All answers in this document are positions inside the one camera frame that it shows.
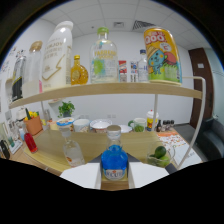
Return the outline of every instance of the potted plant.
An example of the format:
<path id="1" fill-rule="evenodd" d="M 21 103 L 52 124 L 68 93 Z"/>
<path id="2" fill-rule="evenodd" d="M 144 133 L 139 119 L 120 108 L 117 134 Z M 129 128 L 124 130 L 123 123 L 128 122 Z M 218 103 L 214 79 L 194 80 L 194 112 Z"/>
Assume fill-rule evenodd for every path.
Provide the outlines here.
<path id="1" fill-rule="evenodd" d="M 59 109 L 59 116 L 58 116 L 59 118 L 71 117 L 71 114 L 75 110 L 75 107 L 71 103 L 71 101 L 68 101 L 68 103 L 62 101 L 62 106 L 59 106 L 58 109 Z"/>

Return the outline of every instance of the yellow bottle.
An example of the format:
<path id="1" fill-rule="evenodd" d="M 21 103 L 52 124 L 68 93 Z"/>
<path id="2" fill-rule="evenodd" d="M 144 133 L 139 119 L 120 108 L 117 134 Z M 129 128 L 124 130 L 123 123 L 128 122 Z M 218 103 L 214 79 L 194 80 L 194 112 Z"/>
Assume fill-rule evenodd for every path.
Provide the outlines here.
<path id="1" fill-rule="evenodd" d="M 89 74 L 86 68 L 80 65 L 80 56 L 74 56 L 74 65 L 71 68 L 71 85 L 83 85 L 88 82 Z"/>

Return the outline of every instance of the blue bottle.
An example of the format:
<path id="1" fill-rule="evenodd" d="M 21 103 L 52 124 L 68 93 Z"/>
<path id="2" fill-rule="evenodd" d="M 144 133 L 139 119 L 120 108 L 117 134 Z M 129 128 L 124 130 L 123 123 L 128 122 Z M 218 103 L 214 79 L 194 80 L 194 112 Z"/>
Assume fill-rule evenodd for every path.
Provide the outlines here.
<path id="1" fill-rule="evenodd" d="M 103 172 L 109 180 L 119 180 L 124 177 L 128 156 L 120 142 L 121 128 L 118 125 L 107 127 L 107 149 L 101 156 Z"/>

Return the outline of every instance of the small plant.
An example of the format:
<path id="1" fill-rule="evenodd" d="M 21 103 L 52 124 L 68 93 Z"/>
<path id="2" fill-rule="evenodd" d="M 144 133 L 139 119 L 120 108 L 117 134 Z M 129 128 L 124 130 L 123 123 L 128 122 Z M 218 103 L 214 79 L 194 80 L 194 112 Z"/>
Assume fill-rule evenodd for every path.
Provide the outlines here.
<path id="1" fill-rule="evenodd" d="M 70 115 L 72 114 L 72 112 L 75 110 L 74 105 L 71 103 L 71 101 L 68 101 L 68 103 L 65 103 L 62 101 L 62 106 L 59 106 L 59 118 L 63 117 L 64 113 L 69 113 Z"/>

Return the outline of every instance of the ceiling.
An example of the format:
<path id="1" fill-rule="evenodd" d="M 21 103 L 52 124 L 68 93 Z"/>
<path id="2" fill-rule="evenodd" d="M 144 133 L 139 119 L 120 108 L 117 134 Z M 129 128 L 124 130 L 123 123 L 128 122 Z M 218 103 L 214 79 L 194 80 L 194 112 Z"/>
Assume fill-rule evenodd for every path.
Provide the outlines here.
<path id="1" fill-rule="evenodd" d="M 211 48 L 203 35 L 180 14 L 150 0 L 75 0 L 52 9 L 40 19 L 57 25 L 73 22 L 73 38 L 96 33 L 101 26 L 109 31 L 143 32 L 133 30 L 136 20 L 152 23 L 168 29 L 176 43 L 187 50 Z M 123 22 L 124 27 L 114 27 L 114 22 Z"/>

